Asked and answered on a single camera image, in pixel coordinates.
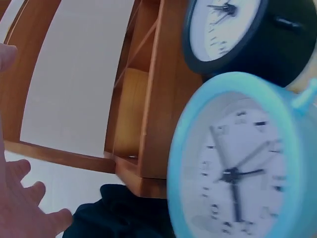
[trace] minute hand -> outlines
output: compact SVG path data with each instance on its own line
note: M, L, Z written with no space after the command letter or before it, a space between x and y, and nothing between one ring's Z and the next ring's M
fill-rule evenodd
M256 148L253 152L251 152L250 155L248 155L246 158L244 158L242 161L240 161L235 167L239 168L249 162L252 158L254 158L258 153L260 153L263 149L265 149L270 144L269 141L264 142L261 144L258 148Z

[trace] wooden panel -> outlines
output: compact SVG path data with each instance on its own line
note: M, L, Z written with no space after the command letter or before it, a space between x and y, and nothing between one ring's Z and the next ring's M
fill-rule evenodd
M18 142L28 88L43 40L60 0L28 0L5 42L19 49L14 65L0 74L0 109L5 140Z
M134 27L132 43L130 48L130 56L135 55L140 43L143 41L151 27L154 25L158 18L159 5L152 1L144 0L140 4L136 25Z
M109 112L108 126L106 132L105 151L112 153L114 147L115 128L119 114L119 105L122 88L115 88L112 93L111 107Z
M20 8L19 8L19 10L17 12L17 14L15 15L14 20L12 21L12 24L8 28L8 32L7 32L6 36L5 36L5 40L4 40L5 43L8 42L8 40L10 39L10 37L12 35L12 32L14 30L14 27L16 26L16 23L19 20L21 14L22 14L22 11L24 11L25 6L27 5L28 1L29 0L24 0L23 1L22 5L20 6Z
M116 158L116 174L135 195L166 198L165 179L140 178L136 175L136 170L135 161Z
M5 141L4 146L8 151L39 160L105 173L114 174L115 172L115 161L112 159L110 153L105 153L104 158L97 158L67 153L24 142L15 143Z
M144 178L166 178L176 124L186 103L202 84L182 55L186 7L184 0L162 0L160 5L139 152L138 174Z
M4 15L6 9L8 8L10 2L11 2L11 0L0 0L0 21Z
M136 19L137 19L137 16L138 16L138 11L140 9L140 3L141 3L141 0L135 0L134 1L133 7L132 7L132 11L131 11L131 15L130 15L130 19L129 19L129 24L128 24L128 27L127 27L127 32L126 32L127 33L126 34L127 37L132 38L134 27L135 27L135 23L136 23Z
M117 74L115 76L115 84L117 83L118 79L122 75L123 71L125 70L128 62L129 52L130 52L130 46L131 46L131 38L125 36L124 42L122 45L120 60L118 64L118 70Z
M126 70L115 132L115 155L138 155L147 83L148 73Z

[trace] wooden furniture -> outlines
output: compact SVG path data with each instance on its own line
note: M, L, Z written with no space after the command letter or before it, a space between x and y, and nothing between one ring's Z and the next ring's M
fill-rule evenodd
M5 148L44 161L116 173L138 196L166 197L172 136L186 103L201 86L186 66L181 32L186 0L135 0L118 64L103 158L20 141L28 87L61 0L25 0L5 43L18 59L0 75Z
M11 0L1 0L0 1L0 20L2 19L6 9L8 8Z

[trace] black cloth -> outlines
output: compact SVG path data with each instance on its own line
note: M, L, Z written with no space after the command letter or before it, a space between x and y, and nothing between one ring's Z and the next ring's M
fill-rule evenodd
M140 198L118 184L100 192L101 200L79 206L63 238L174 237L165 199Z

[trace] hand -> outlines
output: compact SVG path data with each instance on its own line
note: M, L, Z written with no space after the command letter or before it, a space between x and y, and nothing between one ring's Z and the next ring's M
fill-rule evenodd
M239 173L239 176L245 176L245 175L263 175L265 174L265 170L260 169L260 170L253 170L250 172L246 172L246 173Z
M17 55L17 48L0 44L0 71L9 68ZM6 162L0 128L0 237L54 238L72 223L67 209L45 214L38 206L45 194L45 185L36 182L24 188L21 180L31 167L27 160Z
M213 126L210 126L209 129L210 129L211 136L212 136L212 138L213 138L213 141L214 141L216 150L217 150L218 155L219 155L219 157L220 157L220 162L221 162L221 164L222 164L224 170L226 170L226 169L229 168L229 166L228 166L227 158L226 158L226 156L225 156L225 154L224 154L224 152L223 152L223 147L222 147L221 144L220 144L218 135L217 135L217 133L215 132L214 127L213 127Z
M261 144L258 148L256 148L250 155L248 155L246 158L244 158L242 161L240 161L235 167L236 168L240 168L241 166L243 166L244 164L246 164L247 162L249 162L251 159L253 159L258 153L260 153L263 149L265 149L266 147L268 147L270 144L269 141L264 142L263 144Z
M219 24L219 23L222 22L224 19L226 19L228 16L229 16L229 14L227 13L227 14L224 15L222 18L220 18L218 21L216 21L216 22L214 23L214 25Z
M230 190L233 201L234 218L236 222L243 222L241 214L241 199L238 183L233 182L230 184Z
M212 7L214 10L220 10L226 12L227 15L235 16L237 13L237 7L235 5L229 4L229 1L222 6L217 5L207 5L207 7Z

